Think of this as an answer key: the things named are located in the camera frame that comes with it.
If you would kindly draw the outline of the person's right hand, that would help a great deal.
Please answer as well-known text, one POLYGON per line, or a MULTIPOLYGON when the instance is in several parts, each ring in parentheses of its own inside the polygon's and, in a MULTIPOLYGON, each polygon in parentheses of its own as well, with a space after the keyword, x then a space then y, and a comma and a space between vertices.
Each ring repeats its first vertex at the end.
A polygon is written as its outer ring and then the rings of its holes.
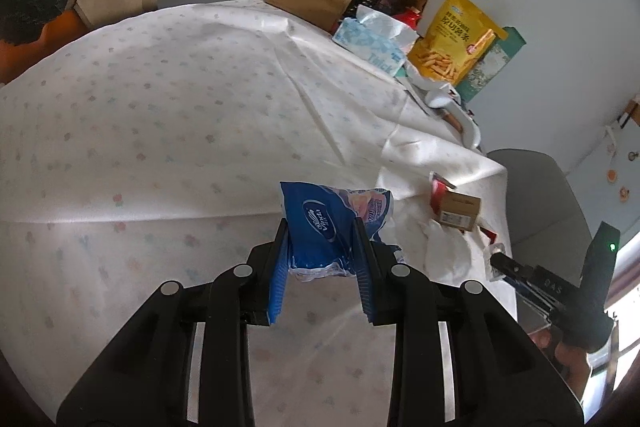
MULTIPOLYGON (((539 331, 530 334, 529 338, 540 350, 548 349, 552 343, 550 329, 539 329, 539 331)), ((567 386, 574 392, 576 398, 581 400, 591 375, 587 352, 582 348, 569 346, 560 341, 554 348, 553 358, 562 366, 567 386)))

